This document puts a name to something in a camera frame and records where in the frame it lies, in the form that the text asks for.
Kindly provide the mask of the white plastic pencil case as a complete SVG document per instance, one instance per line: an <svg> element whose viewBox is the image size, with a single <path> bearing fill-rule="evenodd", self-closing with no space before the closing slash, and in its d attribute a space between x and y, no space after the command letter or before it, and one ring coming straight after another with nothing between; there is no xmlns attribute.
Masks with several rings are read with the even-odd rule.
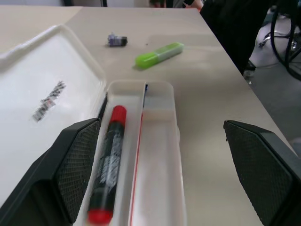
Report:
<svg viewBox="0 0 301 226"><path fill-rule="evenodd" d="M77 122L101 121L90 180L72 226L87 212L115 106L127 110L113 217L106 226L187 226L174 89L164 81L106 83L66 26L0 54L0 207L24 174Z"/></svg>

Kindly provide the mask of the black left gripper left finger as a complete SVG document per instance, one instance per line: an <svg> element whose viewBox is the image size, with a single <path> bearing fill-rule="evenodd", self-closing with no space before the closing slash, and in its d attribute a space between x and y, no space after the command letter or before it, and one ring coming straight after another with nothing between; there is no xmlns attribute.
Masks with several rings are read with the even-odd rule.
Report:
<svg viewBox="0 0 301 226"><path fill-rule="evenodd" d="M0 226L72 226L94 162L101 121L92 118L61 131L0 207Z"/></svg>

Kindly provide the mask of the black marker with red cap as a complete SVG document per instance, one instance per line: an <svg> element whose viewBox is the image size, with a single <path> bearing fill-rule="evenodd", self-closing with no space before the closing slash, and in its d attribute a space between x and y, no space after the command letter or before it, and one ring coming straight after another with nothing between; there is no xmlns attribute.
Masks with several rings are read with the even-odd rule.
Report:
<svg viewBox="0 0 301 226"><path fill-rule="evenodd" d="M113 217L126 117L124 106L113 108L87 212L87 220L92 225L106 226Z"/></svg>

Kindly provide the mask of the person in dark clothing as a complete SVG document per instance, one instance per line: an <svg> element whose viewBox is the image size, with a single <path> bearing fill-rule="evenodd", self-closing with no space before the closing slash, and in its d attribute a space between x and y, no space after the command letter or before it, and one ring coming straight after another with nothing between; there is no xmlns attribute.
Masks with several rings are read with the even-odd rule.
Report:
<svg viewBox="0 0 301 226"><path fill-rule="evenodd" d="M184 0L182 7L200 11L240 73L253 52L269 8L277 0Z"/></svg>

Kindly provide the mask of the green highlighter marker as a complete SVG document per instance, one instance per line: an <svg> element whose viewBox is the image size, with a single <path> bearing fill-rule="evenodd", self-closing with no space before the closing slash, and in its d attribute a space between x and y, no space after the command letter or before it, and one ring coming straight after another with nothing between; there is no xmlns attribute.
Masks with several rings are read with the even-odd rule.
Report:
<svg viewBox="0 0 301 226"><path fill-rule="evenodd" d="M140 54L135 59L135 66L139 69L148 69L165 60L168 60L183 52L184 45L179 42L174 42L164 47L161 47L152 52Z"/></svg>

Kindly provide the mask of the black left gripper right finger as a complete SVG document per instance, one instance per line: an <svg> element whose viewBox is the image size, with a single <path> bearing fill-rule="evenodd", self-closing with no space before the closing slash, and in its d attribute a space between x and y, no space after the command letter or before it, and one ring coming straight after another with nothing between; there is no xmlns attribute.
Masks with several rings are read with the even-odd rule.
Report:
<svg viewBox="0 0 301 226"><path fill-rule="evenodd" d="M223 125L238 179L263 226L301 226L301 158L273 132Z"/></svg>

